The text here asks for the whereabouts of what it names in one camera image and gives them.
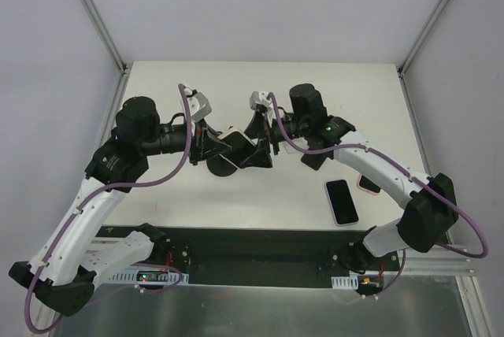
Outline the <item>black clamp phone stand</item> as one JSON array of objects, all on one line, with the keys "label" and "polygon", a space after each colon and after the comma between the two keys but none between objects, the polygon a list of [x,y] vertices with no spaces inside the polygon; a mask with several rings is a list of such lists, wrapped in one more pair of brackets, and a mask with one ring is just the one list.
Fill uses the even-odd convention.
[{"label": "black clamp phone stand", "polygon": [[238,168],[220,155],[213,156],[206,161],[211,174],[217,177],[228,177],[238,171]]}]

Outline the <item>cream case phone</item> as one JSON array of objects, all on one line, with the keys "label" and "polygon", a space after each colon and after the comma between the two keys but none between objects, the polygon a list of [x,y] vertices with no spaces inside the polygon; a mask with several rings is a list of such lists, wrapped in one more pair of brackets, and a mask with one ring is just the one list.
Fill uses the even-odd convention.
[{"label": "cream case phone", "polygon": [[243,167],[243,162],[255,151],[255,144],[238,128],[231,127],[218,135],[218,139],[228,144],[231,149],[221,156],[238,168]]}]

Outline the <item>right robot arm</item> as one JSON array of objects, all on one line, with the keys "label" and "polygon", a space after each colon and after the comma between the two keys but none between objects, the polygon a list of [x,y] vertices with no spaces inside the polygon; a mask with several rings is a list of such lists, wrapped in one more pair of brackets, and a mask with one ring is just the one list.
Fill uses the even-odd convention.
[{"label": "right robot arm", "polygon": [[281,142],[303,138],[308,144],[300,150],[305,165],[318,170],[326,159],[335,159],[377,185],[403,211],[397,220],[370,228],[339,253],[345,269],[363,273],[375,268],[383,256],[406,248],[427,253],[458,221],[448,176],[430,176],[386,157],[351,123],[328,114],[321,93],[311,83],[292,87],[289,97],[292,111],[287,113],[270,94],[255,91],[250,96],[254,116],[245,133],[258,142],[253,156],[270,166]]}]

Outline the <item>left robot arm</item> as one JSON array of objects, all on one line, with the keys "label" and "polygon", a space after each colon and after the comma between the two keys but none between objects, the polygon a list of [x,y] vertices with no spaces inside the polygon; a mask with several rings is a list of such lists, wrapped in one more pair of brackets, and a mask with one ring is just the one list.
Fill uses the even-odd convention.
[{"label": "left robot arm", "polygon": [[167,237],[148,223],[100,254],[88,254],[87,248],[114,208],[139,186],[150,156],[181,153],[182,162],[197,164],[229,150],[209,133],[204,119],[212,109],[204,94],[184,95],[182,106],[182,124],[163,124],[151,98],[139,96],[124,102],[110,138],[86,167],[64,220],[37,255],[14,263],[9,270],[9,276],[28,289],[28,299],[37,298],[70,317],[101,284],[129,265],[167,263]]}]

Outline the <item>silver folding phone stand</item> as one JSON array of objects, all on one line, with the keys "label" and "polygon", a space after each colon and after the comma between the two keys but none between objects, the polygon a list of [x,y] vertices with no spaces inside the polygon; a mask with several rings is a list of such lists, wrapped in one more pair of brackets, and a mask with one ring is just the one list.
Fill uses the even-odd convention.
[{"label": "silver folding phone stand", "polygon": [[282,148],[287,154],[299,154],[298,150],[288,144],[283,144]]}]

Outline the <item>black folding phone stand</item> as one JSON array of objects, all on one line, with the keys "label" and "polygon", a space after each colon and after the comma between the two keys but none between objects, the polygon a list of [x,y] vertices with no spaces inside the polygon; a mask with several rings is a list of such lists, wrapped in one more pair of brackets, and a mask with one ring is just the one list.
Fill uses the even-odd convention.
[{"label": "black folding phone stand", "polygon": [[324,162],[328,159],[332,159],[332,152],[323,154],[303,154],[301,163],[311,168],[312,170],[318,171],[324,164]]}]

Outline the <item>lilac case phone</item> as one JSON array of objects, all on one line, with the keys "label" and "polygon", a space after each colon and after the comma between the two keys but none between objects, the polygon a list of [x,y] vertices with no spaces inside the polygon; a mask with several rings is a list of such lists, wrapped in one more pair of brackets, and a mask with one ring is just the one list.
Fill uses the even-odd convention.
[{"label": "lilac case phone", "polygon": [[359,221],[358,212],[347,182],[328,181],[324,188],[336,224],[339,226],[356,224]]}]

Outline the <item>pink case phone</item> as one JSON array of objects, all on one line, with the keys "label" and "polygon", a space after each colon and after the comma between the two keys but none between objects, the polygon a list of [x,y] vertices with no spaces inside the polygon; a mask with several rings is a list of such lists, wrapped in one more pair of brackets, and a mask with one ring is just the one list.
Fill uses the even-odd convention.
[{"label": "pink case phone", "polygon": [[368,192],[370,194],[379,194],[381,192],[380,187],[374,184],[367,177],[360,175],[358,179],[358,188],[362,191]]}]

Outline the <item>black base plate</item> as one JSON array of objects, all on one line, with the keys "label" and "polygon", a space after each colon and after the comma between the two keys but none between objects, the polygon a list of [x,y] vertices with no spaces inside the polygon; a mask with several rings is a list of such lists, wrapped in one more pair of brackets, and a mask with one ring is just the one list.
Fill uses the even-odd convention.
[{"label": "black base plate", "polygon": [[339,256],[365,233],[331,230],[257,230],[162,227],[170,263],[191,285],[330,288],[347,276]]}]

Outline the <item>left aluminium frame post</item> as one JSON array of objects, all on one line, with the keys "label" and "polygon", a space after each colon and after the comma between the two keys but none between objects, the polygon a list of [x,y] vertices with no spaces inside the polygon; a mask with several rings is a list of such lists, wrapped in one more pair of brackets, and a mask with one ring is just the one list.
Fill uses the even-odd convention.
[{"label": "left aluminium frame post", "polygon": [[107,54],[112,59],[117,71],[123,75],[125,74],[128,65],[122,58],[117,45],[113,41],[113,37],[111,36],[109,29],[106,26],[105,21],[102,19],[102,15],[100,14],[98,7],[95,4],[94,0],[80,0],[81,5],[87,14],[91,24],[94,27],[95,32],[98,37],[102,41],[103,46],[106,49]]}]

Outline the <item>aluminium frame post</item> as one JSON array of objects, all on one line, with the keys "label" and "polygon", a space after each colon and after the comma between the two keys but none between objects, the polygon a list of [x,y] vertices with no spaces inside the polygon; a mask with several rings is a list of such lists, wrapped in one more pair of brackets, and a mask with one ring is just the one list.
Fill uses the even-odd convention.
[{"label": "aluminium frame post", "polygon": [[87,14],[91,24],[94,27],[95,32],[98,37],[102,41],[103,46],[106,49],[107,54],[112,59],[117,71],[123,75],[125,74],[128,65],[122,58],[117,45],[113,41],[113,37],[111,36],[109,29],[106,26],[105,21],[102,19],[102,15],[100,14],[98,7],[95,4],[94,0],[80,0],[81,5]]},{"label": "aluminium frame post", "polygon": [[438,0],[436,2],[434,8],[429,13],[427,20],[424,22],[417,37],[415,38],[413,45],[410,47],[407,55],[405,56],[401,64],[397,67],[398,76],[401,79],[409,71],[418,54],[427,44],[430,36],[434,32],[437,24],[441,21],[444,13],[448,10],[448,7],[450,6],[452,1],[453,0]]}]

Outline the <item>right aluminium frame post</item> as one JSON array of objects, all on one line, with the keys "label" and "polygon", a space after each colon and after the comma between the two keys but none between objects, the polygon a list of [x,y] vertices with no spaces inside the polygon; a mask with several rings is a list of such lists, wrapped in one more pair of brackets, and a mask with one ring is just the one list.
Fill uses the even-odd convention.
[{"label": "right aluminium frame post", "polygon": [[410,47],[407,55],[405,56],[401,64],[397,67],[398,76],[401,79],[409,71],[418,54],[427,44],[430,36],[434,32],[437,24],[441,21],[444,13],[448,10],[448,7],[450,6],[452,1],[453,0],[438,0],[436,2],[434,8],[429,13],[427,20],[424,22],[417,37],[415,38],[413,45]]}]

